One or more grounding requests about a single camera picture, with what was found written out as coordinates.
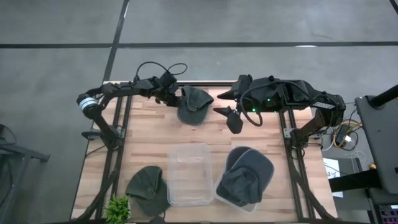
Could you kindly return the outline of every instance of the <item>green plant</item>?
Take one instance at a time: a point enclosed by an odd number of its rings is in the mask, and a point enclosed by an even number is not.
[[[129,198],[127,196],[112,196],[108,207],[105,209],[106,223],[123,224],[130,217]]]

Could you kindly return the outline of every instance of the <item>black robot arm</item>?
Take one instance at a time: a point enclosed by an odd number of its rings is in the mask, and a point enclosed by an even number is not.
[[[138,77],[133,82],[107,83],[99,88],[88,90],[80,94],[77,104],[83,114],[92,119],[101,130],[101,139],[108,149],[115,149],[121,143],[121,137],[115,127],[110,126],[102,117],[102,111],[114,97],[141,95],[156,97],[156,102],[164,102],[167,106],[177,107],[179,97],[175,96],[178,90],[177,79],[165,72],[160,78],[152,77],[140,80]]]
[[[290,132],[293,146],[308,143],[308,137],[323,127],[336,126],[343,120],[346,109],[340,95],[318,91],[303,80],[280,80],[274,77],[252,79],[250,75],[240,75],[229,91],[217,96],[224,100],[236,101],[236,108],[215,108],[214,110],[227,117],[227,125],[232,133],[242,130],[242,113],[250,123],[262,125],[261,112],[280,112],[287,110],[304,110],[307,107],[317,108],[315,117],[304,127]],[[255,112],[259,122],[254,122],[248,112]]]

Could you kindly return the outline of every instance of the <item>floor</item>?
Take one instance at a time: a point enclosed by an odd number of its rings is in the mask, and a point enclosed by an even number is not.
[[[103,80],[130,80],[140,63],[153,60],[187,63],[180,80],[273,75],[306,80],[353,102],[398,82],[394,4],[0,0],[0,123],[15,132],[19,145],[51,154],[47,164],[29,167],[13,223],[70,217],[87,145],[80,133],[91,126],[75,103],[78,94]],[[161,73],[147,66],[140,76]],[[348,106],[347,115],[353,108]],[[367,168],[372,159],[360,136]],[[347,158],[337,149],[324,156]]]

